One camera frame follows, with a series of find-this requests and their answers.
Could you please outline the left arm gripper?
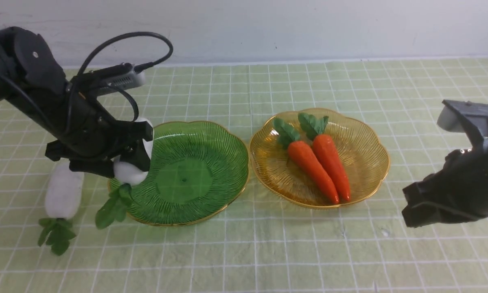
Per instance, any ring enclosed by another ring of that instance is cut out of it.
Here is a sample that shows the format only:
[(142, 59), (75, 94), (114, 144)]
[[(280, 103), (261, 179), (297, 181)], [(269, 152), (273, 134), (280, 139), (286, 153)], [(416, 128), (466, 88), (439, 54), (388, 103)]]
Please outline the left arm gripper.
[(56, 141), (45, 151), (52, 161), (68, 158), (69, 169), (114, 178), (112, 158), (134, 165), (140, 171), (149, 171), (153, 128), (140, 117), (138, 106), (132, 105), (132, 120), (115, 119), (97, 99), (73, 96), (70, 122), (56, 132)]

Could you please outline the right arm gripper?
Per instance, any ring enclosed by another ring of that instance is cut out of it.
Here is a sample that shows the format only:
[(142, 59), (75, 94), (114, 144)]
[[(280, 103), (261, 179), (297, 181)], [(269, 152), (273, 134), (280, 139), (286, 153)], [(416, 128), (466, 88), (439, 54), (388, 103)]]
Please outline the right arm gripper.
[(403, 189), (407, 227), (463, 224), (488, 217), (488, 138), (472, 149), (454, 150), (440, 171)]

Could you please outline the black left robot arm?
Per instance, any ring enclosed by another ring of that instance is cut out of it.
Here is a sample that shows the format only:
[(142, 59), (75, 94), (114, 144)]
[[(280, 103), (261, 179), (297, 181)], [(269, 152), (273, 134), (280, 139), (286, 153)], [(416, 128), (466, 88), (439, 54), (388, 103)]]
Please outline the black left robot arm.
[(102, 74), (68, 80), (41, 35), (19, 27), (0, 30), (0, 101), (55, 137), (46, 146), (48, 159), (67, 159), (72, 171), (106, 178), (115, 177), (120, 163), (149, 171), (152, 126), (115, 119), (97, 100), (104, 87)]

